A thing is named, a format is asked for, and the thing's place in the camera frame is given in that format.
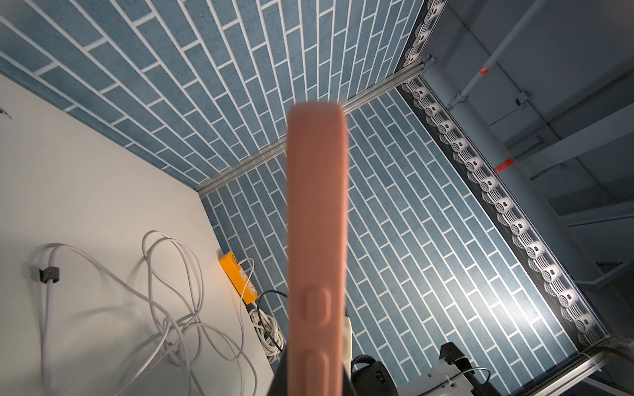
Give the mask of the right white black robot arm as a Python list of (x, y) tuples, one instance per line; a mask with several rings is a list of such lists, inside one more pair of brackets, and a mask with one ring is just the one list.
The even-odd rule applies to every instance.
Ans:
[(396, 385), (386, 366), (368, 355), (351, 362), (351, 383), (357, 395), (498, 395), (491, 371), (472, 366), (454, 343), (441, 346), (439, 361), (428, 373)]

